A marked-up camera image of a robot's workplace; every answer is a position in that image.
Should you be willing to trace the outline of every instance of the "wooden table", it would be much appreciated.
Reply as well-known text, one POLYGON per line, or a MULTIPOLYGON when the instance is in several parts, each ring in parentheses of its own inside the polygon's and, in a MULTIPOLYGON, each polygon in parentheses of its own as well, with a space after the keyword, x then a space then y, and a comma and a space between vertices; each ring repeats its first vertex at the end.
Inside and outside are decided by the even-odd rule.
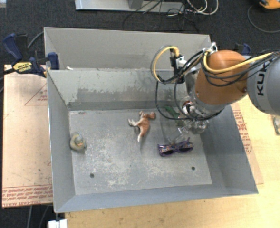
POLYGON ((69 228, 280 228, 280 135, 248 97, 241 109, 264 184, 259 194, 65 213, 69 228))

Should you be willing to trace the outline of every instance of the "purple sunglasses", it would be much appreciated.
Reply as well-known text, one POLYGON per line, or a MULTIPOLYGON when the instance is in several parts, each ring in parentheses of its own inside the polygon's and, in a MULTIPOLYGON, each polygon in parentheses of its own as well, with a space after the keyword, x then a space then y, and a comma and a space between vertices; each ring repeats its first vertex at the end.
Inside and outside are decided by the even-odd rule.
POLYGON ((158 144, 159 154, 161 156, 169 156, 175 152, 186 153, 193 150, 193 143, 186 141, 172 144, 158 144))

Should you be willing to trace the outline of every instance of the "toy horse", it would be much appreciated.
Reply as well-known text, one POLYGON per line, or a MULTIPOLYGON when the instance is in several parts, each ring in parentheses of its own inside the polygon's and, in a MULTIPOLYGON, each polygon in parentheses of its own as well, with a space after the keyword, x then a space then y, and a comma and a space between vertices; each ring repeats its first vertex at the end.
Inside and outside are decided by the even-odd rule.
POLYGON ((128 119, 130 126, 140 128, 140 133, 138 135, 138 142, 141 141, 141 138, 147 133, 149 129, 149 125, 150 125, 149 119, 155 119, 155 112, 151 112, 150 114, 145 114, 143 111, 140 111, 139 114, 140 114, 140 120, 138 122, 128 119))

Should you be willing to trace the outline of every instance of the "gray tray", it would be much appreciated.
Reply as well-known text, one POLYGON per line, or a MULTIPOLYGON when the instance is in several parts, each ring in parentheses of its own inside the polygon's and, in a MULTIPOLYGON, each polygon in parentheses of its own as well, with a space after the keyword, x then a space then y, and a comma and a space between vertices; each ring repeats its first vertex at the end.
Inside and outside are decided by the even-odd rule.
MULTIPOLYGON (((229 106, 204 133, 184 136, 193 151, 158 154, 177 126, 155 107, 151 60, 164 45, 189 58, 210 46, 208 35, 44 28, 44 36, 46 55, 56 52, 60 61, 47 76, 55 212, 257 193, 229 106), (139 130, 127 120, 141 110, 157 114, 138 143, 139 130), (75 131, 87 142, 84 152, 69 147, 75 131)), ((168 54, 158 69, 163 78, 173 75, 168 54)), ((177 92, 179 100, 187 96, 185 84, 177 92)), ((175 106, 173 85, 159 86, 158 101, 163 111, 175 106)))

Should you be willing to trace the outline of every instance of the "gray floor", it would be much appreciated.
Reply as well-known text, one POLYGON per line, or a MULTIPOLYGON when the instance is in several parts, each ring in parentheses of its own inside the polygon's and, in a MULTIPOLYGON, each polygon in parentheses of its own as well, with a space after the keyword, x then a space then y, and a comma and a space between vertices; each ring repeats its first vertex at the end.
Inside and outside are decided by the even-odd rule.
MULTIPOLYGON (((255 29, 248 21, 247 10, 252 0, 219 0, 219 9, 212 16, 189 16, 196 23, 185 23, 181 17, 166 17, 159 14, 141 14, 109 11, 75 11, 75 0, 7 0, 6 9, 0 9, 0 72, 4 64, 13 62, 2 40, 10 33, 27 33, 29 39, 43 27, 99 28, 115 30, 163 31, 176 33, 209 34, 219 49, 234 49, 235 43, 246 43, 253 54, 265 49, 280 49, 280 32, 265 33, 255 29)), ((280 28, 280 11, 262 12, 256 7, 251 12, 253 22, 264 30, 280 28)), ((31 48, 43 57, 43 40, 40 38, 31 48)), ((2 167, 2 108, 0 95, 0 190, 2 167)), ((34 206, 31 227, 37 227, 46 206, 34 206)), ((0 227, 26 227, 29 208, 2 209, 0 227)), ((45 221, 54 219, 52 207, 48 208, 45 221)))

